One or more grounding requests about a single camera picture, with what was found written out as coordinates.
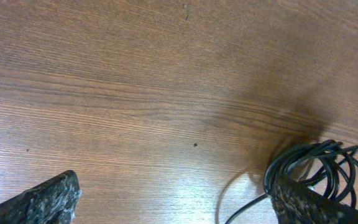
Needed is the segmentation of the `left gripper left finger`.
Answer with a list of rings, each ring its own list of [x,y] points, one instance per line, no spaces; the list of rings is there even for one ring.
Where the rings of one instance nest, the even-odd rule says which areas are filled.
[[[81,197],[77,174],[67,170],[0,203],[0,223],[66,223]]]

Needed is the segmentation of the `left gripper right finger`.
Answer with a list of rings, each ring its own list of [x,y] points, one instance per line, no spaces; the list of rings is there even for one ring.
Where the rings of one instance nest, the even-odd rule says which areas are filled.
[[[358,210],[286,177],[275,180],[270,198],[279,224],[358,224]]]

